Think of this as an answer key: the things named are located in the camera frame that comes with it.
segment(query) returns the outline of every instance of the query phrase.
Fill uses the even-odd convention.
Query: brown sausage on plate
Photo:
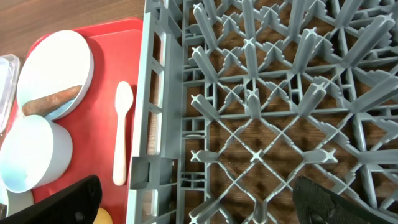
[[[65,103],[76,98],[80,90],[81,85],[78,85],[49,96],[44,96],[36,100],[30,100],[23,105],[22,112],[25,116],[35,114],[45,117]]]

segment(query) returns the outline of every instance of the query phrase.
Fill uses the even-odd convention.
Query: black object
[[[293,202],[300,224],[389,223],[302,176],[295,183]]]
[[[100,179],[91,175],[1,220],[0,224],[92,224],[101,200]]]

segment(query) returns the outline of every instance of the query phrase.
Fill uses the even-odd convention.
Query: spoon handle
[[[125,122],[125,116],[118,116],[118,129],[116,132],[116,144],[113,160],[113,182],[117,186],[122,186],[126,181]]]

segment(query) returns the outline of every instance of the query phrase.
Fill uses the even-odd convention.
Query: red tray
[[[131,85],[136,96],[142,21],[125,19],[74,31],[86,39],[93,53],[93,80],[77,108],[56,121],[72,137],[73,154],[70,165],[58,180],[33,189],[34,201],[39,202],[90,174],[96,174],[101,180],[103,190],[101,207],[109,212],[113,223],[125,223],[128,181],[121,187],[114,185],[112,181],[117,125],[114,97],[116,87],[122,80]],[[47,36],[49,35],[41,37],[30,48],[29,53]],[[131,155],[135,100],[126,118],[127,167]],[[17,107],[14,102],[7,133],[19,117]]]

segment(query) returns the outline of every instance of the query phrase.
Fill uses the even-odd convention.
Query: gray dish rack
[[[388,210],[398,200],[398,191],[378,205],[372,178],[372,173],[377,172],[398,184],[398,149],[378,150],[398,138],[398,116],[392,113],[392,110],[398,109],[398,104],[382,105],[387,100],[398,102],[398,65],[395,65],[398,61],[398,47],[395,46],[398,42],[398,3],[394,0],[346,0],[340,5],[338,0],[285,0],[281,4],[255,9],[257,2],[222,0],[216,7],[214,0],[146,1],[126,223],[209,223],[217,212],[225,217],[227,223],[236,223],[220,202],[232,187],[238,187],[254,203],[252,213],[243,223],[278,223],[267,210],[267,203],[284,189],[292,190],[292,180],[306,164],[311,164],[334,183],[331,188],[333,192],[344,193],[366,210],[391,223],[398,223],[398,214]],[[280,22],[279,14],[288,5],[292,5],[292,10],[289,24],[285,26]],[[231,6],[242,13],[226,15]],[[189,25],[189,10],[192,8],[197,23]],[[315,17],[335,28],[326,35],[318,35],[316,29],[306,29],[305,26]],[[241,21],[244,22],[244,31],[238,26]],[[258,29],[256,22],[261,23]],[[212,28],[215,23],[223,25],[219,37]],[[257,41],[256,37],[269,28],[284,38],[276,43]],[[231,50],[221,49],[219,43],[230,32],[241,36],[243,45]],[[345,34],[358,38],[350,49]],[[331,38],[336,35],[338,49],[334,49],[331,43]],[[154,44],[156,38],[160,39],[159,46]],[[283,53],[291,42],[298,44],[292,63],[285,59]],[[193,53],[188,54],[189,46],[201,44],[204,47],[195,47]],[[160,47],[158,60],[153,56],[156,47]],[[224,57],[220,71],[216,71],[210,61],[209,55],[213,51]],[[257,51],[266,52],[263,61],[257,60]],[[246,64],[240,59],[242,55]],[[328,65],[309,67],[308,62],[315,57],[322,58]],[[275,61],[289,69],[264,71]],[[377,69],[367,72],[361,68],[363,65],[377,68],[391,64],[395,66],[388,72]],[[225,71],[233,65],[244,73],[224,76]],[[331,73],[331,78],[322,76],[325,72]],[[274,83],[267,81],[268,78],[282,78],[283,81]],[[158,91],[152,93],[151,81],[154,80],[157,80],[155,87]],[[306,91],[302,87],[302,80],[310,82]],[[358,96],[354,80],[369,86],[370,90]],[[236,85],[230,88],[225,83]],[[271,92],[266,99],[261,99],[258,85]],[[204,88],[204,95],[187,96],[187,88],[196,86]],[[217,108],[217,88],[226,92],[220,109]],[[151,97],[153,94],[157,95],[155,100]],[[319,102],[327,95],[336,100],[336,108],[318,109]],[[201,116],[185,117],[187,97],[192,97],[191,105]],[[289,110],[263,112],[276,97],[286,102]],[[223,114],[234,101],[244,107],[244,113]],[[372,116],[370,111],[376,111],[378,115]],[[346,116],[336,126],[314,117],[315,114],[326,116],[340,112],[345,112]],[[284,129],[267,121],[267,118],[283,116],[294,117]],[[242,118],[248,121],[236,130],[231,130],[223,123],[224,120]],[[297,147],[287,135],[289,128],[300,118],[307,120],[326,136],[309,151]],[[254,120],[260,121],[277,136],[267,147],[258,151],[239,137]],[[362,121],[372,122],[386,132],[372,148],[366,147]],[[209,148],[211,123],[218,123],[230,134],[219,151]],[[357,144],[350,142],[341,131],[346,125],[353,125]],[[150,127],[155,131],[148,132]],[[204,172],[185,170],[187,139],[204,139],[203,149],[191,151],[191,161],[204,163]],[[302,156],[302,162],[287,178],[279,175],[263,159],[278,140]],[[339,163],[334,157],[334,149],[323,148],[330,141],[358,160],[344,178],[333,175],[321,166]],[[252,156],[241,174],[231,173],[219,160],[220,154],[228,150],[233,142],[239,142]],[[232,183],[218,197],[211,193],[212,164],[220,166]],[[264,166],[280,181],[263,202],[258,201],[242,181],[256,164]],[[351,188],[357,171],[360,171],[367,200],[361,199]],[[185,192],[188,190],[204,192],[204,202],[190,211],[190,220],[184,220]],[[143,213],[147,205],[150,210]]]

